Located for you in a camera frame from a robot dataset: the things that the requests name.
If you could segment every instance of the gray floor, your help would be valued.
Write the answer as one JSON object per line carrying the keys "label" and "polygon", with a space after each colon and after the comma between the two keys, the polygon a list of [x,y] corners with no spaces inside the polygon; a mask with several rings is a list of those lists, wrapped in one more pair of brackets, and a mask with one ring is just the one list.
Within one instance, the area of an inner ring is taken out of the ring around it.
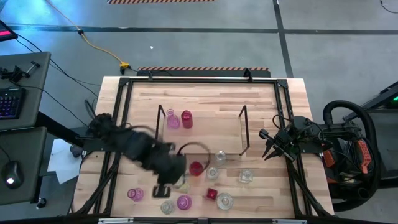
{"label": "gray floor", "polygon": [[[80,26],[143,28],[276,29],[272,0],[216,0],[212,3],[108,5],[98,0],[53,0]],[[398,1],[384,0],[398,11]],[[398,14],[386,12],[379,0],[279,0],[285,29],[397,30]],[[8,24],[67,25],[45,1],[8,0],[0,12]],[[75,32],[18,31],[43,51],[52,53],[67,73],[100,84],[105,75],[119,75],[118,62],[88,46]],[[269,67],[273,77],[285,78],[278,34],[87,32],[92,43],[110,49],[134,68],[146,66]],[[304,78],[314,121],[332,100],[358,104],[397,81],[398,35],[286,35],[295,78]],[[0,42],[0,55],[28,52],[16,41]],[[99,92],[97,86],[89,86]],[[82,99],[93,95],[49,69],[45,89],[89,122]],[[44,113],[69,128],[81,126],[44,96]],[[336,120],[347,111],[335,111]],[[388,140],[384,145],[396,148]],[[75,180],[58,185],[45,179],[42,193],[48,206],[36,210],[25,203],[0,207],[0,220],[65,214]],[[398,223],[398,194],[380,190],[365,205],[339,213],[345,218]]]}

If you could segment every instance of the butcher block tabletop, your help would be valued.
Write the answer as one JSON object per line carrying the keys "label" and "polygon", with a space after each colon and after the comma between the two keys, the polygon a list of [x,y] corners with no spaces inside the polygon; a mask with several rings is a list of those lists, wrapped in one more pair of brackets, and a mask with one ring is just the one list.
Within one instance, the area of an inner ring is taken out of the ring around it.
{"label": "butcher block tabletop", "polygon": [[[112,113],[120,77],[104,77],[96,105],[96,114]],[[293,112],[295,116],[312,118],[304,80],[287,79]],[[121,107],[118,114],[120,124],[126,96],[124,88]],[[280,90],[284,114],[285,99]],[[250,83],[134,83],[127,122],[132,125],[156,127],[159,105],[165,109],[172,108],[177,115],[184,110],[192,112],[193,117],[200,119],[234,119],[242,107],[247,106],[250,148],[243,155],[227,154],[227,161],[217,166],[212,160],[210,166],[219,170],[216,180],[206,178],[203,173],[199,177],[188,177],[190,188],[187,193],[172,190],[169,200],[177,201],[184,194],[191,196],[192,207],[179,210],[177,207],[170,215],[160,210],[166,199],[152,198],[152,189],[156,185],[157,176],[144,171],[129,159],[122,157],[118,170],[114,191],[112,217],[208,217],[208,218],[293,218],[294,210],[290,195],[286,161],[284,157],[275,157],[264,161],[261,158],[265,150],[265,140],[259,137],[261,128],[265,128],[273,136],[277,128],[272,124],[272,117],[277,114],[274,86],[270,84]],[[193,154],[189,149],[187,164],[193,161],[205,162],[205,154]],[[75,189],[73,206],[78,210],[89,199],[97,187],[103,163],[104,153],[93,152],[81,166],[80,175]],[[302,155],[308,188],[329,213],[333,212],[331,198],[326,182],[325,171],[319,157],[312,154]],[[248,184],[239,181],[240,171],[249,169],[253,172],[253,181]],[[144,198],[134,202],[127,197],[127,191],[141,188]],[[216,202],[205,197],[207,189],[212,188],[218,193],[229,193],[233,200],[230,210],[220,210]],[[301,211],[304,213],[303,195],[296,184]],[[108,197],[105,188],[101,212]]]}

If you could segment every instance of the hazard stripe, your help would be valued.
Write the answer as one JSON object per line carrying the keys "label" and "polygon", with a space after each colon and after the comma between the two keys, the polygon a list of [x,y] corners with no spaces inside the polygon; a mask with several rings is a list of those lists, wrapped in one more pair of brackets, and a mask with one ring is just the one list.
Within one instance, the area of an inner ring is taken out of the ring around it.
{"label": "hazard stripe", "polygon": [[[210,70],[217,70],[217,71],[235,71],[235,70],[244,70],[244,67],[140,67],[138,70],[193,70],[193,71],[210,71]],[[251,71],[268,71],[267,67],[250,67],[248,68]]]}
{"label": "hazard stripe", "polygon": [[215,0],[108,0],[108,4],[213,2]]}

